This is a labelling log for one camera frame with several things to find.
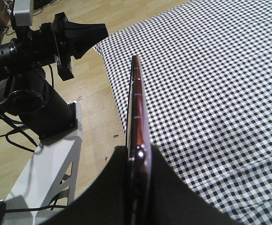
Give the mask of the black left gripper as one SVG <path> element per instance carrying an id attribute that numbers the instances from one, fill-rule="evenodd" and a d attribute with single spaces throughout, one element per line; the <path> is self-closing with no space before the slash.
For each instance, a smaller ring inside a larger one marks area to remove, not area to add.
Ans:
<path id="1" fill-rule="evenodd" d="M 108 37 L 104 23 L 69 22 L 65 13 L 55 15 L 53 22 L 41 24 L 38 30 L 16 26 L 19 50 L 30 60 L 32 68 L 56 63 L 63 81 L 74 78 L 71 55 L 80 59 L 94 45 Z"/>

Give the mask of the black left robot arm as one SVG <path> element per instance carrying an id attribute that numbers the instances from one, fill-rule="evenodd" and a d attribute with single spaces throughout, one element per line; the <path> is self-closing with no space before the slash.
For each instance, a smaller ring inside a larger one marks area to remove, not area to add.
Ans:
<path id="1" fill-rule="evenodd" d="M 107 38 L 106 25 L 70 22 L 58 13 L 38 30 L 12 26 L 16 38 L 0 45 L 0 115 L 18 116 L 40 139 L 72 129 L 75 108 L 46 80 L 44 66 L 56 64 L 63 81 L 72 79 L 71 58 Z"/>

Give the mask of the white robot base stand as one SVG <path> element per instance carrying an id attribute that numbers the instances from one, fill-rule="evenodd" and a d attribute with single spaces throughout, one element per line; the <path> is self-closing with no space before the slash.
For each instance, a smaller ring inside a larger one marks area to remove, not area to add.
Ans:
<path id="1" fill-rule="evenodd" d="M 80 103 L 71 106 L 76 126 L 40 141 L 4 201 L 4 225 L 40 225 L 61 211 L 47 208 L 55 197 L 66 198 L 66 205 L 74 201 L 83 129 Z"/>

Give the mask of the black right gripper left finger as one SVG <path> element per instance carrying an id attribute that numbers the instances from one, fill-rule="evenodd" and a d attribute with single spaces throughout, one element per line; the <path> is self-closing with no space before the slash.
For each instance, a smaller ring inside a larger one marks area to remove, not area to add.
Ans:
<path id="1" fill-rule="evenodd" d="M 44 225 L 129 225 L 126 209 L 127 149 L 117 146 L 95 181 Z"/>

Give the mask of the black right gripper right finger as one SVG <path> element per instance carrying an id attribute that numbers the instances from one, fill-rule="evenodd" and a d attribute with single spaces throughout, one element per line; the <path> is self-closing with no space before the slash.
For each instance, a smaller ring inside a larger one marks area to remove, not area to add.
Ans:
<path id="1" fill-rule="evenodd" d="M 149 225 L 240 225 L 195 194 L 153 145 Z"/>

